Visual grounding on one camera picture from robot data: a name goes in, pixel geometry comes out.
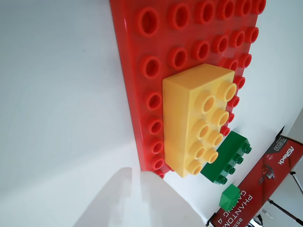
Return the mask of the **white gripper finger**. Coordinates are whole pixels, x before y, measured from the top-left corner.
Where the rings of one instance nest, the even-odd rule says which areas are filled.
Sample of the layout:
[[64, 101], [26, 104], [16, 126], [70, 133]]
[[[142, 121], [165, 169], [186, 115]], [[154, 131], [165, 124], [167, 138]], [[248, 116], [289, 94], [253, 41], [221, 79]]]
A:
[[74, 224], [76, 227], [108, 227], [117, 204], [129, 196], [132, 184], [132, 169], [119, 169], [106, 182]]
[[191, 205], [157, 174], [142, 172], [140, 183], [150, 227], [205, 226]]

